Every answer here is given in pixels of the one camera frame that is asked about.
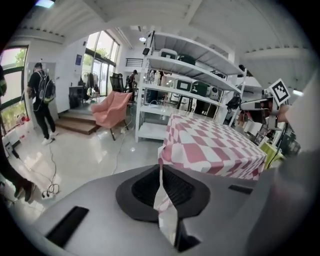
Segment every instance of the wooden step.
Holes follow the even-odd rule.
[[[57,127],[64,128],[66,130],[84,134],[84,135],[90,135],[100,128],[100,126],[96,125],[95,123],[71,120],[64,117],[59,118],[55,122],[55,125]]]
[[[96,124],[95,117],[90,114],[78,114],[78,113],[66,112],[66,113],[59,114],[59,117],[65,120],[68,119],[71,121],[79,121],[82,123]]]

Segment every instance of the white floor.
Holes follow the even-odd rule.
[[[113,171],[116,174],[157,164],[158,148],[163,144],[160,140],[140,140],[135,143],[135,131],[129,131],[124,138],[120,128],[113,130],[116,141],[113,141],[110,131],[104,128],[89,136],[64,129],[58,131],[59,135],[50,147],[41,145],[41,134],[28,134],[16,147],[22,161],[14,156],[9,157],[11,165],[39,188],[32,203],[25,203],[23,198],[9,208],[13,215],[28,224],[32,224],[48,207],[91,180],[109,176]],[[56,163],[54,183],[59,184],[60,192],[54,199],[42,200],[41,192],[47,190],[55,172],[50,149]],[[15,200],[14,187],[8,181],[4,194],[10,200]]]

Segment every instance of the tablecloth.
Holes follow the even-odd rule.
[[[177,114],[170,116],[158,149],[160,165],[241,179],[257,180],[266,158],[253,142],[227,125]]]

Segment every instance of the black backpack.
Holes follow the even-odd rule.
[[[37,71],[37,73],[40,76],[37,96],[45,104],[48,104],[56,97],[56,85],[49,79],[49,76],[45,71]]]

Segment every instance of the pink armchair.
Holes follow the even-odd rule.
[[[123,121],[128,129],[125,118],[127,116],[127,103],[131,96],[132,92],[122,93],[112,91],[101,103],[94,104],[91,107],[95,123],[99,126],[110,129],[114,141],[116,139],[111,130],[112,127]]]

